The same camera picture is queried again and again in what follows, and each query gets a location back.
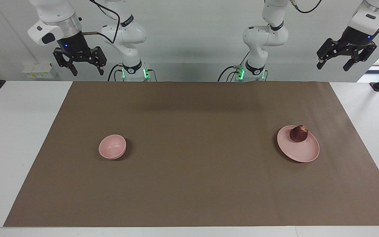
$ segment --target black cable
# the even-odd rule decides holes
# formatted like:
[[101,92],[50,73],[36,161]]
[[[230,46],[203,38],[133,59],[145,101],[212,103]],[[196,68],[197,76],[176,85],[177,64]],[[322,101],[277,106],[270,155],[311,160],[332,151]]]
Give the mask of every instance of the black cable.
[[309,11],[307,11],[307,12],[304,12],[304,11],[300,10],[299,7],[298,7],[298,5],[296,5],[295,8],[296,8],[296,9],[298,10],[298,12],[300,12],[300,13],[304,13],[304,14],[305,14],[305,13],[310,13],[310,12],[312,12],[313,10],[317,9],[317,7],[320,5],[321,1],[322,1],[322,0],[320,0],[320,1],[317,3],[317,5],[314,6],[313,9],[311,9],[311,10],[309,10]]
[[106,14],[106,12],[103,11],[103,9],[100,6],[97,6],[97,7],[103,12],[103,14],[108,15]]
[[[243,58],[243,60],[241,61],[241,63],[239,63],[239,65],[242,65],[242,63],[245,61],[245,59],[248,57],[248,54],[249,54],[249,51],[248,53],[246,53],[245,57]],[[232,79],[230,79],[230,82],[233,81],[233,77],[236,75],[236,72],[238,71],[238,69],[235,70],[235,74],[233,74],[232,76]]]
[[153,72],[155,74],[155,80],[158,81],[158,78],[156,77],[156,72],[153,69],[148,69],[147,72]]
[[229,70],[229,69],[231,69],[231,68],[233,68],[233,66],[228,66],[228,67],[226,67],[226,68],[223,70],[223,72],[221,72],[220,76],[219,76],[218,79],[217,79],[217,82],[219,82],[221,76],[223,76],[223,74],[224,74],[227,70]]
[[101,5],[101,4],[99,4],[99,3],[97,3],[95,0],[89,0],[89,1],[92,2],[92,3],[94,3],[94,4],[96,4],[96,6],[98,6],[99,9],[100,9],[100,8],[103,8],[103,9],[105,9],[105,10],[107,10],[107,11],[110,11],[110,12],[114,13],[114,14],[118,17],[118,23],[117,23],[117,25],[116,25],[116,31],[115,31],[115,36],[113,37],[113,40],[109,39],[107,36],[105,36],[105,35],[102,34],[102,33],[99,33],[99,32],[97,33],[98,35],[105,37],[105,38],[106,38],[111,44],[113,44],[113,43],[115,42],[115,40],[116,40],[116,36],[118,35],[119,25],[120,25],[120,22],[121,22],[118,13],[116,13],[115,11],[113,11],[113,10],[111,10],[111,9],[109,9],[109,8],[107,8],[107,7],[105,7],[105,6]]
[[116,64],[115,66],[112,67],[110,73],[109,73],[109,76],[108,76],[108,81],[110,80],[110,76],[112,75],[112,72],[113,70],[117,67],[117,66],[121,66],[120,64]]
[[229,75],[227,75],[226,82],[229,80],[229,77],[230,77],[231,74],[235,75],[236,72],[231,72],[231,73],[229,73]]
[[113,73],[113,79],[116,81],[116,72],[122,72],[122,69],[118,69]]

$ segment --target apple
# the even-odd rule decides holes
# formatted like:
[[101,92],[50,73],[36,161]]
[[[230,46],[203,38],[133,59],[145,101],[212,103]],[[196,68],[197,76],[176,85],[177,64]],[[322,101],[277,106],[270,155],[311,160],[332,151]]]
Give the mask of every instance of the apple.
[[289,132],[289,136],[296,143],[303,142],[308,137],[308,129],[303,125],[299,125]]

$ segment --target green led light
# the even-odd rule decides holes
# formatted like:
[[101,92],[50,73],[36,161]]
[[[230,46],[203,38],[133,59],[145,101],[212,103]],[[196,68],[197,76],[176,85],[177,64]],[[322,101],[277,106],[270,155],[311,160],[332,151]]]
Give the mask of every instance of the green led light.
[[149,78],[150,77],[150,74],[147,72],[147,70],[145,68],[143,69],[143,72],[144,72],[144,77],[145,78]]
[[243,75],[245,74],[245,69],[241,68],[238,74],[238,80],[243,81]]

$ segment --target brown paper mat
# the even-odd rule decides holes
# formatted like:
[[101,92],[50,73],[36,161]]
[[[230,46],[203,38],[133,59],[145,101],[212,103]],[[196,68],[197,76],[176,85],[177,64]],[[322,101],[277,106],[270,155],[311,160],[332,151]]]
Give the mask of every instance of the brown paper mat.
[[[314,162],[277,146],[299,124]],[[98,154],[111,134],[120,161]],[[74,82],[4,224],[246,225],[379,225],[379,170],[329,83]]]

